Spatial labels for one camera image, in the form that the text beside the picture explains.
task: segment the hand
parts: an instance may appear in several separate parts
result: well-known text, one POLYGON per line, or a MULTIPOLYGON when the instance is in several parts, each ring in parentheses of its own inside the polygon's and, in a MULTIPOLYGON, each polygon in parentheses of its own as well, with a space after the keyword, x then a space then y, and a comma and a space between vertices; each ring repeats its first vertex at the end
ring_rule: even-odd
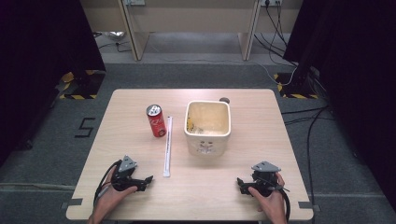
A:
MULTIPOLYGON (((280 186, 285 186, 285 181, 279 173, 276 173, 277 183, 280 186)), ((285 205, 283 203, 283 196, 278 190, 274 190, 270 196, 262 196, 256 189, 250 187, 247 189, 260 203, 259 212, 264 212, 265 215, 274 223, 287 223, 285 216, 285 205)))
POLYGON ((132 186, 124 191, 117 191, 111 186, 111 176, 113 176, 115 167, 110 170, 107 175, 105 184, 102 189, 108 187, 102 197, 97 199, 96 205, 93 209, 92 215, 88 219, 89 224, 100 223, 107 215, 109 215, 114 208, 124 199, 126 196, 137 191, 137 186, 132 186))

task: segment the wooden table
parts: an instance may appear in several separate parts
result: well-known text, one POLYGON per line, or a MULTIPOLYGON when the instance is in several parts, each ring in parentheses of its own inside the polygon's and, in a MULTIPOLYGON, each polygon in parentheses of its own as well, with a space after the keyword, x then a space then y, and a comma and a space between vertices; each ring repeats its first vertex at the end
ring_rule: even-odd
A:
POLYGON ((265 220, 257 201, 242 195, 240 177, 252 182, 251 166, 269 161, 280 167, 291 203, 290 220, 308 220, 312 209, 290 140, 271 90, 116 90, 95 137, 67 217, 87 219, 93 194, 107 168, 128 155, 136 161, 133 178, 154 175, 146 191, 128 196, 111 214, 116 220, 265 220), (192 100, 230 99, 232 132, 225 153, 215 160, 192 156, 187 148, 184 116, 192 100), (146 115, 158 104, 173 117, 171 177, 163 177, 166 137, 153 136, 146 115))

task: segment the coca-cola can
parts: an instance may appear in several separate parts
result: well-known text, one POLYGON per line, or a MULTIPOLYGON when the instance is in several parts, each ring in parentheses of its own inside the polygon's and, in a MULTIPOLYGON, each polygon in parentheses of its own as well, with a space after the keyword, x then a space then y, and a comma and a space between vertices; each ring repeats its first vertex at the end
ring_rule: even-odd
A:
POLYGON ((163 110, 159 105, 149 105, 146 109, 149 125, 152 133, 156 137, 162 137, 166 134, 165 121, 163 120, 163 110))

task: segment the wall socket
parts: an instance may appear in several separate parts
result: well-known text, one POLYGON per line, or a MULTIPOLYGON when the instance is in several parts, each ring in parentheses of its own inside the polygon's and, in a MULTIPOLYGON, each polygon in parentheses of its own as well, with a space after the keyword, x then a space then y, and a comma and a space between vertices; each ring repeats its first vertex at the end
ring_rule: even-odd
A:
MULTIPOLYGON (((266 0, 262 0, 262 7, 265 7, 265 1, 266 0)), ((282 0, 268 0, 268 1, 270 2, 268 7, 282 6, 282 0)))

